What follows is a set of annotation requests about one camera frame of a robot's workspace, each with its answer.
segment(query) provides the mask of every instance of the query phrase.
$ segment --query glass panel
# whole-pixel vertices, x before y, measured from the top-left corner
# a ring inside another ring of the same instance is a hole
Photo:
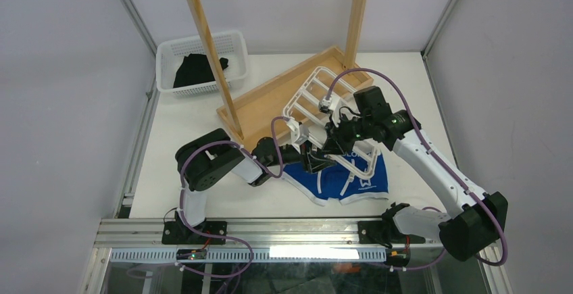
[[[481,263],[474,258],[459,262],[450,255],[437,265],[439,282],[443,293],[478,294],[488,293]]]
[[[427,264],[440,254],[441,249],[411,248],[408,266]],[[456,266],[451,258],[438,264],[445,264],[444,272],[436,272],[432,279],[429,269],[420,271],[390,272],[388,268],[372,263],[348,262],[296,262],[296,263],[253,263],[240,276],[232,279],[211,278],[203,284],[203,277],[189,271],[181,272],[171,264],[134,264],[111,262],[107,271],[103,293],[140,294],[140,293],[282,293],[282,294],[362,294],[362,293],[434,293],[434,283],[438,286],[442,276],[450,279]],[[478,263],[472,262],[478,269]],[[213,274],[231,274],[243,264],[192,263],[187,266],[205,272],[211,269]],[[448,289],[455,287],[449,283]]]

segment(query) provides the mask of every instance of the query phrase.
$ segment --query black cloth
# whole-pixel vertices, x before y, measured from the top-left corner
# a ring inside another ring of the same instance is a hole
[[[219,62],[223,70],[229,66],[229,60],[224,57],[221,57]],[[215,77],[209,66],[207,56],[204,54],[189,54],[183,59],[183,63],[175,74],[173,87],[186,87],[213,81],[215,81]]]

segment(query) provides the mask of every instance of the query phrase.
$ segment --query white plastic basket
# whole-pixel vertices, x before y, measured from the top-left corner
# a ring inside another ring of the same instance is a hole
[[[219,57],[229,59],[227,69],[223,70],[229,88],[240,88],[244,79],[249,75],[247,63],[247,46],[243,34],[237,30],[229,30],[212,34]],[[177,97],[200,95],[218,91],[216,82],[206,82],[191,86],[173,88],[175,73],[183,63],[183,58],[189,54],[205,54],[199,36],[175,39],[163,42],[157,47],[155,72],[157,74],[157,89],[162,93],[172,93]]]

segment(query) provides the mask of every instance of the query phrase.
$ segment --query wooden frame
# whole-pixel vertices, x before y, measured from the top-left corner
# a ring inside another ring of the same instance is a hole
[[[203,12],[201,0],[187,0],[187,3],[223,98],[224,105],[217,109],[217,113],[232,137],[248,150],[252,150],[262,137],[270,136],[271,119],[282,114],[283,107],[317,66],[326,66],[337,74],[348,68],[358,67],[355,58],[366,0],[352,0],[344,53],[336,46],[331,47],[233,101],[224,79],[223,69],[219,62],[207,18]],[[364,72],[355,72],[343,79],[357,89],[372,84],[372,78]],[[312,107],[306,109],[311,112],[318,110]],[[284,124],[278,124],[276,131],[279,138],[289,132]]]

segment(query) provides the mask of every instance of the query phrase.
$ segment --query white wall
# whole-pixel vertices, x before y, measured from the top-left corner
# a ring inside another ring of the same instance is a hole
[[[509,200],[515,293],[571,293],[573,0],[460,0],[429,68],[461,169]]]
[[[197,34],[185,0],[133,0],[156,43]],[[212,32],[239,29],[250,53],[346,43],[352,0],[202,0]],[[421,50],[448,0],[368,0],[362,51]]]
[[[76,293],[153,56],[120,0],[1,0],[0,291]]]

